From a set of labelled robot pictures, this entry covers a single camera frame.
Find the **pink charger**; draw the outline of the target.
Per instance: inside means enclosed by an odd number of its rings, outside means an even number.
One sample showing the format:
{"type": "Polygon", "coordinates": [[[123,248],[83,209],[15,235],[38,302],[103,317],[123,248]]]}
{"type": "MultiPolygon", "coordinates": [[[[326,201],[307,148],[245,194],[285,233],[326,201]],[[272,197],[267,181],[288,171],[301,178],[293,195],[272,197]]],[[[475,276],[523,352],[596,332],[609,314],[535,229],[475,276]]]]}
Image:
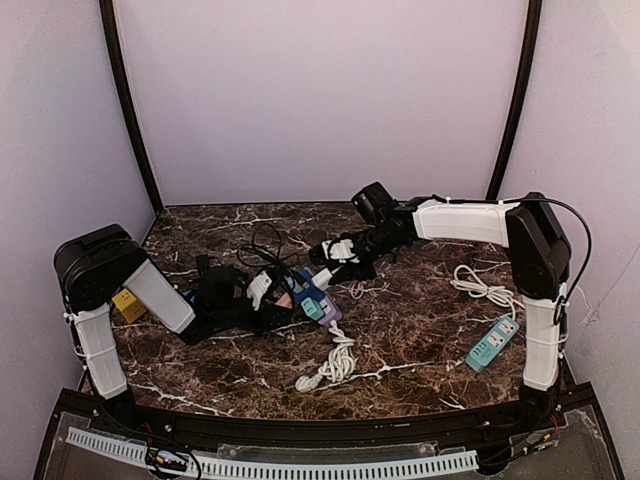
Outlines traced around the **pink charger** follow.
{"type": "Polygon", "coordinates": [[[275,303],[276,306],[293,309],[295,307],[295,301],[288,295],[282,295],[275,303]]]}

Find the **white charger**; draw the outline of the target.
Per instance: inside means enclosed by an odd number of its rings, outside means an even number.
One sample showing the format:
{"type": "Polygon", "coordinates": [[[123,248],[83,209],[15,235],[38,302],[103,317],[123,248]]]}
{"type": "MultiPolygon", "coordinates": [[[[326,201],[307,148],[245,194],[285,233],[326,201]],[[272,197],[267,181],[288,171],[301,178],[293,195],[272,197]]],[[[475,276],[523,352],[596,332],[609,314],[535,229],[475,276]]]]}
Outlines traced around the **white charger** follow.
{"type": "Polygon", "coordinates": [[[332,277],[333,273],[328,268],[325,268],[312,277],[312,282],[316,288],[324,291],[328,288],[332,277]]]}

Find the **light blue charger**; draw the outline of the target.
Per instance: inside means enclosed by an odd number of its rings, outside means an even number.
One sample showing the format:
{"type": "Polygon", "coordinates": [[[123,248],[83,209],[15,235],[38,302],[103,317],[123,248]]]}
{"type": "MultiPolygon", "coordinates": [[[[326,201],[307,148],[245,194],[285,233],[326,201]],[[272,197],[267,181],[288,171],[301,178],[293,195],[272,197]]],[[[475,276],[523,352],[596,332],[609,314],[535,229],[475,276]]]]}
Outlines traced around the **light blue charger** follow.
{"type": "Polygon", "coordinates": [[[309,285],[313,285],[314,272],[310,268],[308,267],[301,268],[298,271],[298,275],[304,280],[305,283],[308,283],[309,285]]]}

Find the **dark blue cube socket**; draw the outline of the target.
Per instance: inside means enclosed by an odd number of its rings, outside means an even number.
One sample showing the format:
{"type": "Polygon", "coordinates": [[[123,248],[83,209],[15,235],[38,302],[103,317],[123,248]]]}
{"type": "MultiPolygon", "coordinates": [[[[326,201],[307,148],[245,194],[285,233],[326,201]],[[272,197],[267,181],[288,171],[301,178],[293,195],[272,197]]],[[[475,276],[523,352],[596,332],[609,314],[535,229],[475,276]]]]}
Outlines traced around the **dark blue cube socket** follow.
{"type": "Polygon", "coordinates": [[[308,283],[300,283],[298,280],[293,280],[292,290],[294,294],[295,306],[300,306],[301,301],[307,297],[311,297],[317,300],[319,303],[324,298],[324,293],[316,288],[314,284],[309,285],[308,283]]]}

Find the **teal charger plug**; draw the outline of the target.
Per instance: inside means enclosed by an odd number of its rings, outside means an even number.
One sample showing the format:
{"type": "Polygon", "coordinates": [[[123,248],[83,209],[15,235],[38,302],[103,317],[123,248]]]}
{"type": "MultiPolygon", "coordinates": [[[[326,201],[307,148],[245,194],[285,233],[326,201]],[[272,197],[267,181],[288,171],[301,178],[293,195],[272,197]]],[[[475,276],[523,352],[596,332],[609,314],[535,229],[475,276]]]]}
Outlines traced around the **teal charger plug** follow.
{"type": "Polygon", "coordinates": [[[324,311],[320,303],[311,297],[307,297],[302,300],[300,306],[302,307],[304,314],[314,321],[319,321],[324,316],[324,311]]]}

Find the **purple power strip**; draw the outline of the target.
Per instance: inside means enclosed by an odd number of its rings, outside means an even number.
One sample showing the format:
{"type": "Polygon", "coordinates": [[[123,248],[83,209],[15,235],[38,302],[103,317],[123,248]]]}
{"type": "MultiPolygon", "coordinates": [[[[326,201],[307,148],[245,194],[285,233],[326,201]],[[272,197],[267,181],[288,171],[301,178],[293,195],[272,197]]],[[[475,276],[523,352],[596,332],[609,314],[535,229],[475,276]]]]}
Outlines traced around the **purple power strip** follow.
{"type": "Polygon", "coordinates": [[[309,393],[315,390],[322,380],[328,380],[331,383],[340,383],[346,380],[354,372],[357,363],[352,354],[355,341],[348,337],[338,325],[342,319],[342,312],[328,295],[320,301],[320,305],[324,316],[316,322],[327,328],[332,336],[334,346],[326,360],[313,375],[302,375],[297,379],[295,388],[300,393],[309,393]]]}

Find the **yellow cube socket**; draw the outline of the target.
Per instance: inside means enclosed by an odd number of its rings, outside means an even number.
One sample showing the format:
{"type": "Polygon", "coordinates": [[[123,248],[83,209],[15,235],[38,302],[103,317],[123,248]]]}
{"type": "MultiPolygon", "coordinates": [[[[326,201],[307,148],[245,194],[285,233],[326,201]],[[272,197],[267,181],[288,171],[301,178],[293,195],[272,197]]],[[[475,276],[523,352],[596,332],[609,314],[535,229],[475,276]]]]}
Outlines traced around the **yellow cube socket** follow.
{"type": "Polygon", "coordinates": [[[146,307],[126,288],[118,292],[112,301],[128,324],[135,322],[147,312],[146,307]]]}

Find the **teal power strip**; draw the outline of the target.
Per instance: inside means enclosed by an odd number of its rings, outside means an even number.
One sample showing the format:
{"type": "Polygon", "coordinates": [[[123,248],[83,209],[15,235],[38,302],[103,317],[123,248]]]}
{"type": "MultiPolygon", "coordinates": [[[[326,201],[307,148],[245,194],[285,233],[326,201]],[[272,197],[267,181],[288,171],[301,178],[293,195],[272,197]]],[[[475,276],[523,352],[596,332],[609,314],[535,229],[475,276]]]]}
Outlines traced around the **teal power strip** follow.
{"type": "Polygon", "coordinates": [[[516,315],[518,309],[523,308],[524,305],[516,299],[511,290],[505,286],[485,283],[475,270],[464,264],[455,268],[450,284],[471,298],[485,299],[495,306],[509,310],[509,313],[501,316],[471,348],[466,357],[466,364],[476,373],[481,373],[518,333],[520,326],[516,315]]]}

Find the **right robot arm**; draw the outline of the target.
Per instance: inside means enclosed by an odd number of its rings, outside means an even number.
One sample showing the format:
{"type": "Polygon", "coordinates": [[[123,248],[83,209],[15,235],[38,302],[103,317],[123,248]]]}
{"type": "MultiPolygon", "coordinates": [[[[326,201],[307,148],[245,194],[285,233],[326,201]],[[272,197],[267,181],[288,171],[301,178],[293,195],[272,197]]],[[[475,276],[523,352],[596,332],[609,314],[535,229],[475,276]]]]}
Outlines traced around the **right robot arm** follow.
{"type": "Polygon", "coordinates": [[[526,328],[523,385],[551,389],[561,376],[567,309],[585,273],[570,272],[572,247],[554,210],[560,207],[582,221],[576,209],[539,192],[506,200],[431,195],[401,202],[380,183],[363,188],[351,202],[365,228],[309,250],[311,262],[321,268],[314,279],[319,289],[371,279],[380,259],[416,242],[493,250],[495,260],[473,259],[462,269],[467,276],[510,272],[515,289],[510,308],[523,313],[526,328]]]}

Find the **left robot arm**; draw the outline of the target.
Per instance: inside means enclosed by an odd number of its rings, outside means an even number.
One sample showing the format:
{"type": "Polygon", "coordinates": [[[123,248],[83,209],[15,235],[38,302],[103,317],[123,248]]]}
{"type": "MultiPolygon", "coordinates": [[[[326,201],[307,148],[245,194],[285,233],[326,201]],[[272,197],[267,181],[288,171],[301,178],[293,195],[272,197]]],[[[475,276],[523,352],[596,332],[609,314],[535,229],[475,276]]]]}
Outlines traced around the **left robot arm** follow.
{"type": "Polygon", "coordinates": [[[287,325],[297,276],[278,256],[263,255],[267,264],[256,276],[200,255],[197,282],[182,292],[118,224],[60,246],[54,269],[64,317],[95,393],[112,400],[129,389],[112,329],[114,310],[129,322],[150,314],[187,345],[225,329],[265,333],[287,325]]]}

